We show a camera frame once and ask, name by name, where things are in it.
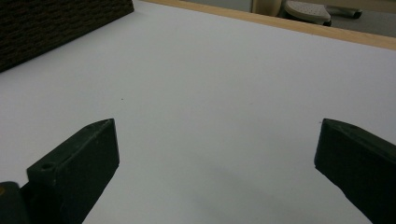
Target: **table surface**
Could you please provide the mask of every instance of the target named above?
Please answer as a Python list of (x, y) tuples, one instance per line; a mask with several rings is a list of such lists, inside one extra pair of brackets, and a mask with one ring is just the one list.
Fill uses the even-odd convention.
[(84, 223), (370, 223), (315, 169), (323, 118), (396, 141), (396, 51), (134, 1), (0, 74), (0, 181), (116, 120)]

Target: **wooden table edge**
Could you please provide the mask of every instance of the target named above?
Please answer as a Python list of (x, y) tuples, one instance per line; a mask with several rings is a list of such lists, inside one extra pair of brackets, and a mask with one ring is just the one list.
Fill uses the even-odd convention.
[(178, 0), (143, 0), (143, 1), (169, 6), (169, 7), (179, 7), (188, 10), (200, 11), (213, 15), (238, 19), (241, 21), (251, 21), (263, 25), (274, 26), (277, 28), (288, 29), (288, 30), (311, 34), (311, 35), (319, 35), (333, 39), (344, 40), (352, 43), (378, 47), (382, 49), (396, 50), (396, 38), (389, 36), (372, 35), (367, 33), (356, 32), (356, 31), (326, 27), (326, 26), (310, 24), (300, 21), (290, 21), (276, 17), (269, 17), (269, 16), (263, 16), (263, 15), (244, 12), (244, 11), (237, 11), (228, 8), (212, 7), (212, 6), (201, 5), (201, 4), (185, 2), (185, 1), (178, 1)]

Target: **dark brown basket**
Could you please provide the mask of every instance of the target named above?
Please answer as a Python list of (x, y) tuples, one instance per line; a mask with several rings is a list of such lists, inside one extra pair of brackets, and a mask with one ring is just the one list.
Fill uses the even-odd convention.
[(133, 11), (131, 0), (0, 0), (0, 72)]

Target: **white tabletop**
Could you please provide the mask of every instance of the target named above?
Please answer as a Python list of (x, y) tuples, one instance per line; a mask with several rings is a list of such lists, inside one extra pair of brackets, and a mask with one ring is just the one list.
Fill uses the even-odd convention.
[(114, 118), (84, 223), (370, 223), (315, 169), (323, 118), (396, 141), (396, 51), (134, 1), (0, 74), (0, 181)]

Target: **black woven basket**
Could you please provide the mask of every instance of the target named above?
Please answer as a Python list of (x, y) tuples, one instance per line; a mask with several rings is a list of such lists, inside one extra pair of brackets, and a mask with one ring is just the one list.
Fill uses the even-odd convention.
[(0, 72), (133, 11), (132, 0), (0, 0)]

